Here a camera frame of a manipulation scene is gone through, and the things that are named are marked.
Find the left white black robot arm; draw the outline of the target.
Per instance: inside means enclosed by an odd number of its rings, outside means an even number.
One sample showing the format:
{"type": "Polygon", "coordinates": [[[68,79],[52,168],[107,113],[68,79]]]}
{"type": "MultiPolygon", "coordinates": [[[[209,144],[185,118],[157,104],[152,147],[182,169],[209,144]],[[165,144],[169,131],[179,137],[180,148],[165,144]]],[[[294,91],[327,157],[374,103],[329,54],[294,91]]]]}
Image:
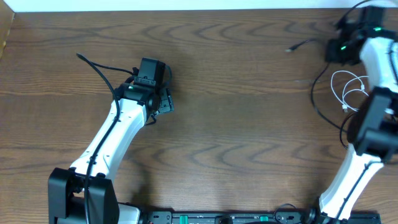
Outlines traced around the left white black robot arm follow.
{"type": "Polygon", "coordinates": [[[49,223],[138,223],[141,211],[119,203],[113,181],[137,132],[149,117],[174,110],[168,88],[123,84],[94,140],[69,169],[48,179],[49,223]]]}

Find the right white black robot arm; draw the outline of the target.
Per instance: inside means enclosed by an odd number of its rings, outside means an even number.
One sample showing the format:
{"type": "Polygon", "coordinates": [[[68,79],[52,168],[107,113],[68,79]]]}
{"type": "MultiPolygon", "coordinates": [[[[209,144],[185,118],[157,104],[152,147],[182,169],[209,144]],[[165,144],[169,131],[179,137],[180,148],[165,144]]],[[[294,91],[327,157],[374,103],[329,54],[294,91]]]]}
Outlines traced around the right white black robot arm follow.
{"type": "Polygon", "coordinates": [[[345,159],[307,223],[348,223],[368,182],[397,153],[397,123],[384,120],[387,113],[397,114],[396,38],[395,32],[375,27],[341,34],[328,46],[326,61],[364,64],[371,91],[348,126],[345,159]]]}

